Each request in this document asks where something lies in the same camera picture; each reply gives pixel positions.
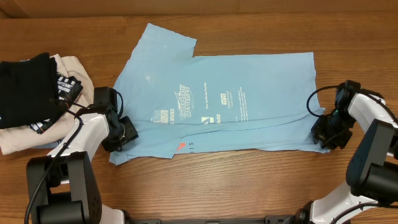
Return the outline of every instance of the folded black fabric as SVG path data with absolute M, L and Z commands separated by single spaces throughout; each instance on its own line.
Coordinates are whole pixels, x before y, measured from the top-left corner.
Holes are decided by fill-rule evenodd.
M 65 77 L 61 73 L 57 73 L 57 84 L 58 84 L 58 94 L 60 100 L 58 104 L 61 107 L 62 113 L 66 112 L 72 106 L 74 102 L 80 95 L 83 86 L 81 81 L 77 80 L 75 77 Z M 57 119 L 48 119 L 46 121 L 41 121 L 37 123 L 30 124 L 30 128 L 33 129 L 37 134 L 43 134 L 48 128 L 50 128 Z
M 29 125 L 62 115 L 57 63 L 48 53 L 25 62 L 0 63 L 0 129 Z

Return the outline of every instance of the wooden tabletop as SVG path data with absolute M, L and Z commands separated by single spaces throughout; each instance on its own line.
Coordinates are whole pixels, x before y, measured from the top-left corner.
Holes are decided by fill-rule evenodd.
M 347 79 L 378 91 L 398 113 L 398 14 L 314 12 L 223 16 L 0 19 L 0 60 L 41 52 L 74 55 L 95 86 L 113 86 L 147 23 L 198 40 L 195 55 L 314 52 L 317 87 Z M 334 92 L 320 93 L 332 108 Z M 238 218 L 294 214 L 345 180 L 363 137 L 329 154 L 242 150 L 140 158 L 115 166 L 98 150 L 92 165 L 103 203 L 134 218 Z M 28 203 L 25 167 L 48 150 L 0 156 L 0 223 L 22 223 Z M 374 208 L 353 223 L 396 223 L 397 210 Z

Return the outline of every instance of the cream colored garment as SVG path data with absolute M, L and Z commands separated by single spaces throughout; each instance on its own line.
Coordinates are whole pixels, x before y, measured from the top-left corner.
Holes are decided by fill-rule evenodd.
M 81 81 L 83 89 L 76 103 L 88 106 L 93 103 L 94 86 L 93 82 L 86 73 L 85 68 L 74 56 L 60 57 L 58 54 L 53 56 L 57 61 L 57 71 L 66 77 L 74 76 Z M 80 108 L 72 106 L 70 110 L 77 112 Z M 64 138 L 74 124 L 74 117 L 65 113 L 55 124 L 53 124 L 43 134 L 37 134 L 28 126 L 18 128 L 8 128 L 0 130 L 0 148 L 3 155 L 21 151 L 34 146 L 40 146 L 58 139 Z

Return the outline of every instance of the pile of clothes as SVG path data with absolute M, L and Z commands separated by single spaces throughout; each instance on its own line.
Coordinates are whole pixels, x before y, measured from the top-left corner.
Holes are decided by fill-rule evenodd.
M 0 63 L 0 148 L 4 155 L 55 147 L 74 125 L 73 115 L 93 103 L 94 86 L 79 60 L 42 53 Z
M 310 135 L 311 52 L 193 57 L 196 41 L 148 24 L 114 86 L 139 138 L 111 162 L 238 149 L 328 152 Z M 324 111 L 316 95 L 309 107 Z

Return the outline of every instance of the blue fabric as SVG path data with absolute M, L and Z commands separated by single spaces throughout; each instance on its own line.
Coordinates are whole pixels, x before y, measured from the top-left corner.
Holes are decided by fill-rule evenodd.
M 172 158 L 181 138 L 204 142 L 211 136 L 197 152 L 309 146 L 304 140 L 270 139 L 287 133 L 290 123 L 298 120 L 313 124 L 304 118 L 305 102 L 315 91 L 312 53 L 192 57 L 195 44 L 195 39 L 148 24 L 114 86 L 139 138 L 125 145 L 123 152 L 112 153 L 111 162 L 142 156 Z M 320 108 L 316 96 L 310 107 Z M 270 128 L 268 138 L 239 141 L 247 130 L 264 128 Z M 223 142 L 234 140 L 217 145 L 220 135 Z M 320 151 L 319 146 L 309 150 Z

